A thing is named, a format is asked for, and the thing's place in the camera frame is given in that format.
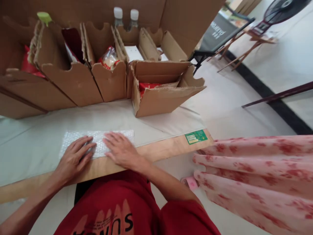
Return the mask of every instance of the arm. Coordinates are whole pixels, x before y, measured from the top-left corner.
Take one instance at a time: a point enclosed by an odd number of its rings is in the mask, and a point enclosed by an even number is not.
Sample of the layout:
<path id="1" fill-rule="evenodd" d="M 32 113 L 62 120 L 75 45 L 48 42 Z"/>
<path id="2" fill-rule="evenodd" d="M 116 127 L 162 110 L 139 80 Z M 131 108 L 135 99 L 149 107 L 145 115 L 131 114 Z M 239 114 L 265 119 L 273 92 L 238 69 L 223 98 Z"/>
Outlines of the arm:
<path id="1" fill-rule="evenodd" d="M 111 152 L 106 153 L 106 156 L 117 165 L 145 176 L 160 190 L 167 201 L 194 200 L 203 207 L 200 200 L 189 188 L 167 172 L 152 165 L 148 159 L 136 151 L 132 143 L 122 134 L 111 132 L 106 134 L 106 139 L 103 141 L 111 150 Z"/>
<path id="2" fill-rule="evenodd" d="M 30 232 L 51 198 L 77 176 L 91 159 L 92 152 L 82 158 L 88 149 L 96 145 L 96 143 L 90 143 L 84 146 L 90 140 L 92 137 L 84 136 L 71 143 L 49 179 L 0 225 L 1 235 L 20 235 Z"/>

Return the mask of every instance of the person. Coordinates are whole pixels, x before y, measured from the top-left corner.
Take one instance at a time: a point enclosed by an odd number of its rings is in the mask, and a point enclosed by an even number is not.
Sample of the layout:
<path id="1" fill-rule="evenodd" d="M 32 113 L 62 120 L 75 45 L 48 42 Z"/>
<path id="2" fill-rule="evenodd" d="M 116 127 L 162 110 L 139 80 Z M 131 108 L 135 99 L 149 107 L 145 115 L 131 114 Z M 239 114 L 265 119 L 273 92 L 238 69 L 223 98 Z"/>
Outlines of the person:
<path id="1" fill-rule="evenodd" d="M 218 229 L 195 194 L 179 180 L 154 166 L 120 133 L 103 139 L 106 153 L 128 169 L 98 178 L 64 218 L 54 234 L 214 234 Z M 17 211 L 0 225 L 1 235 L 28 234 L 51 198 L 86 167 L 96 143 L 84 136 L 65 151 L 56 170 Z M 160 209 L 152 182 L 168 201 Z"/>

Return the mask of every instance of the person's left hand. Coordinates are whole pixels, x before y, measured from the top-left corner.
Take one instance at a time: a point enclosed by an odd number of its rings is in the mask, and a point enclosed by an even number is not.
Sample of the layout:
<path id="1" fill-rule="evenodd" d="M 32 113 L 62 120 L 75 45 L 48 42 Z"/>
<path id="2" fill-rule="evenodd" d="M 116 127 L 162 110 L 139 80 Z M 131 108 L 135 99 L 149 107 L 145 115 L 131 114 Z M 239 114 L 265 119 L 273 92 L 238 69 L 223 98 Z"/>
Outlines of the person's left hand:
<path id="1" fill-rule="evenodd" d="M 88 149 L 96 146 L 96 143 L 85 145 L 85 143 L 91 141 L 92 139 L 92 136 L 88 137 L 85 135 L 68 146 L 60 160 L 59 165 L 49 178 L 49 181 L 53 186 L 61 189 L 71 179 L 82 172 L 84 167 L 92 158 L 93 152 L 91 151 L 84 157 L 83 155 L 88 151 Z"/>

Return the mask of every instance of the white bottle cap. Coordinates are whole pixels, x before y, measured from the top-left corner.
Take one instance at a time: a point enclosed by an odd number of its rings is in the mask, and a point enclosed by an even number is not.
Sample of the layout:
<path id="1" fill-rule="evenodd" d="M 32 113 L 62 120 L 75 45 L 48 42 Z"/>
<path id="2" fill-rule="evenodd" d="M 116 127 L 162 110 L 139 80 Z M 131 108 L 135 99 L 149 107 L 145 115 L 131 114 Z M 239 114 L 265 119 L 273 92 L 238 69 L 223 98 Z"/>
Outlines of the white bottle cap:
<path id="1" fill-rule="evenodd" d="M 114 17 L 117 19 L 122 19 L 123 18 L 123 9 L 114 7 Z"/>
<path id="2" fill-rule="evenodd" d="M 139 16 L 139 11 L 138 10 L 132 9 L 130 11 L 130 18 L 131 18 L 131 20 L 137 21 L 138 20 L 138 16 Z"/>

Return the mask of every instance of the tiled floor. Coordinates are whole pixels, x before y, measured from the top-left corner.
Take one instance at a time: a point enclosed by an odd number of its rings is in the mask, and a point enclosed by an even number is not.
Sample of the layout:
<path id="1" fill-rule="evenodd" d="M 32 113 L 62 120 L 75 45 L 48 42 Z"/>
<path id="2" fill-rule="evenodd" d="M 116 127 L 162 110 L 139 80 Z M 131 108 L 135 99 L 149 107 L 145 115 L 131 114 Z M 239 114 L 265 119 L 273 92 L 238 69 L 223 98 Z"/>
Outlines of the tiled floor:
<path id="1" fill-rule="evenodd" d="M 203 77 L 205 79 L 207 88 L 192 99 L 212 137 L 225 139 L 243 136 L 294 135 L 294 131 L 267 104 L 258 104 L 247 109 L 241 108 L 241 105 L 258 100 L 260 96 L 240 75 L 231 72 L 230 68 L 217 73 L 217 70 L 222 68 L 225 63 L 225 61 L 218 61 L 215 58 L 210 62 L 203 62 L 195 75 L 196 78 Z M 198 167 L 191 161 L 191 157 L 192 153 L 172 157 L 155 164 L 177 179 L 181 179 L 193 175 L 193 171 Z M 152 186 L 152 190 L 157 204 L 162 207 L 166 200 L 156 187 Z M 72 208 L 74 193 L 75 186 L 61 190 L 43 211 L 30 234 L 42 234 L 43 230 L 46 234 L 52 234 L 62 218 Z M 210 202 L 201 189 L 195 193 L 222 235 L 267 234 Z M 3 213 L 0 215 L 0 223 L 21 203 L 22 201 L 18 201 L 7 207 L 1 207 Z M 54 218 L 53 223 L 49 221 L 50 218 Z"/>

